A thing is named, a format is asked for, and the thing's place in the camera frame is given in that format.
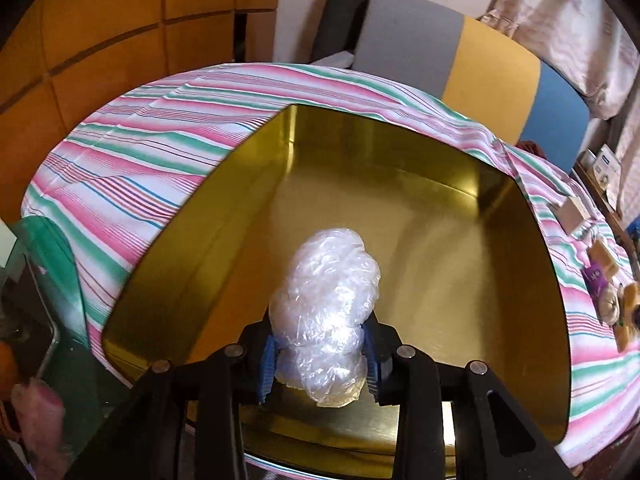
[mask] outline purple label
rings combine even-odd
[[[582,276],[590,296],[596,299],[600,295],[600,291],[608,283],[602,266],[599,263],[594,263],[591,267],[582,269]]]

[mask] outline white box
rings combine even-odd
[[[610,147],[603,144],[592,166],[593,176],[601,190],[606,190],[615,174],[620,174],[620,163]]]

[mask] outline plastic bag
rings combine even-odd
[[[378,298],[380,269],[350,229],[319,231],[296,252],[271,298],[280,353],[276,378],[318,406],[356,400],[367,375],[361,325]]]

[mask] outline yellow cushion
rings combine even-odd
[[[442,101],[515,144],[540,79],[540,60],[500,32],[465,16]]]

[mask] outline metal screw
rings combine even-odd
[[[410,345],[402,345],[398,347],[398,350],[396,350],[396,353],[400,357],[411,359],[415,355],[415,348]]]
[[[482,361],[473,361],[469,365],[469,370],[471,370],[476,375],[484,375],[489,368],[486,367],[486,364]]]
[[[171,363],[166,359],[160,359],[159,361],[156,361],[151,365],[151,369],[156,374],[164,374],[165,372],[169,371],[169,368],[171,368]]]
[[[244,353],[244,348],[239,344],[233,343],[225,347],[225,355],[227,357],[240,357]]]

